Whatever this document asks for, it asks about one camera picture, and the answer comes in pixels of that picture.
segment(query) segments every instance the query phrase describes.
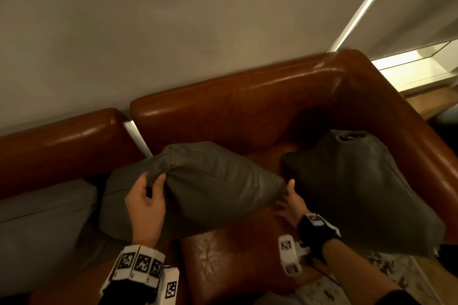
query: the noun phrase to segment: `brown leather sofa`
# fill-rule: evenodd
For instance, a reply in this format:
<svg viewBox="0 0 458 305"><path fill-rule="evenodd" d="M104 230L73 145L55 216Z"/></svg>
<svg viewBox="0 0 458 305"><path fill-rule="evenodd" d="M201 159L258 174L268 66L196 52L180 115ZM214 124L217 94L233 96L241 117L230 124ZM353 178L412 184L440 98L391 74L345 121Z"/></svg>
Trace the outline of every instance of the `brown leather sofa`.
<svg viewBox="0 0 458 305"><path fill-rule="evenodd" d="M107 111L112 117L106 117ZM458 158L359 51L296 59L151 94L132 101L130 113L153 154L175 142L210 140L278 174L282 154L312 145L330 128L368 130L386 144L411 187L445 222L446 242L458 243ZM14 170L5 174L9 179L4 183L23 192L52 184L50 177L68 181L141 159L122 129L119 113L110 109L104 114L94 122L98 127L87 122L65 135L53 129L46 136L47 127L39 129L37 139L25 132L26 147L21 135L0 138L0 149L8 147L10 159L0 161L1 169ZM8 138L16 138L16 146ZM85 138L93 149L83 150ZM103 140L101 145L97 138ZM36 142L39 147L33 151ZM48 147L55 159L40 156ZM34 161L23 163L29 154L34 154ZM34 173L38 162L43 175ZM40 186L33 185L35 179L40 179ZM13 194L9 189L3 197ZM309 269L298 279L283 273L277 247L281 234L295 232L266 208L162 247L181 270L177 303L251 300L247 295L285 294L317 279L320 275ZM71 283L42 287L29 302L95 303L109 269L106 263Z"/></svg>

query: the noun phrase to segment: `wristband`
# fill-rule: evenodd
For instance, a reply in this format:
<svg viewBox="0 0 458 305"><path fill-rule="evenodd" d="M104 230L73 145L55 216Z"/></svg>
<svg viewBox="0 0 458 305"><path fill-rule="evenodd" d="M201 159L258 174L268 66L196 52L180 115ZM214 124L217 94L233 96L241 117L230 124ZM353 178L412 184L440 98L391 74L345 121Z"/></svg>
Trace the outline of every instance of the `wristband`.
<svg viewBox="0 0 458 305"><path fill-rule="evenodd" d="M297 228L303 244L310 247L311 256L325 264L326 261L323 257L323 245L325 242L330 239L342 241L339 229L315 213L304 215Z"/></svg>
<svg viewBox="0 0 458 305"><path fill-rule="evenodd" d="M157 289L164 259L163 253L146 246L135 244L124 247L100 289L100 295L111 281L126 279Z"/></svg>

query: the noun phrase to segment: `gray sofa cushion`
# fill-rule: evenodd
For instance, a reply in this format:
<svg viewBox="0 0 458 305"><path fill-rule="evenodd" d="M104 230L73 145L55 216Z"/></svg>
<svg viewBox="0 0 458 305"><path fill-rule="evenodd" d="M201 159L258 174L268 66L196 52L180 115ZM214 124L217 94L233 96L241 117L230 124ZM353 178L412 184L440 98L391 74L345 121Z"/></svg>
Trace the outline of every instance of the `gray sofa cushion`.
<svg viewBox="0 0 458 305"><path fill-rule="evenodd" d="M313 148L283 155L282 164L307 207L354 248L432 256L442 243L444 223L367 132L331 130Z"/></svg>
<svg viewBox="0 0 458 305"><path fill-rule="evenodd" d="M70 256L95 200L75 180L0 201L0 297L32 291Z"/></svg>
<svg viewBox="0 0 458 305"><path fill-rule="evenodd" d="M131 239L124 198L145 171L149 171L149 186L159 174L167 173L167 207L160 242L221 227L285 193L281 177L246 157L212 142L175 144L111 174L100 212L103 232L117 239Z"/></svg>

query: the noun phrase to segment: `patterned rug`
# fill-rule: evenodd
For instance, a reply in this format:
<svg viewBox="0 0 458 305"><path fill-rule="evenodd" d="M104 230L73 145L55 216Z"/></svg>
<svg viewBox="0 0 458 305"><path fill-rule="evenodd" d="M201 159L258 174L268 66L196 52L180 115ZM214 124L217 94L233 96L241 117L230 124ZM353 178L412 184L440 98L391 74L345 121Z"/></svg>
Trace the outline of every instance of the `patterned rug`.
<svg viewBox="0 0 458 305"><path fill-rule="evenodd" d="M443 305L426 275L412 256L373 252L368 261L408 291L422 305ZM307 305L351 305L344 291L323 277L296 290L295 297Z"/></svg>

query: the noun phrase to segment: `forearm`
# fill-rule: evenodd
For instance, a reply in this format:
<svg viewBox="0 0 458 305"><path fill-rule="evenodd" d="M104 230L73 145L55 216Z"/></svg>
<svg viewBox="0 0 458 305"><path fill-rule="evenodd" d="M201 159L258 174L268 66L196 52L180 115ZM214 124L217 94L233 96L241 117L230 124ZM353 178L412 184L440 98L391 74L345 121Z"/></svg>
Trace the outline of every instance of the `forearm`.
<svg viewBox="0 0 458 305"><path fill-rule="evenodd" d="M343 242L332 239L323 245L329 270L353 305L373 305L399 286Z"/></svg>

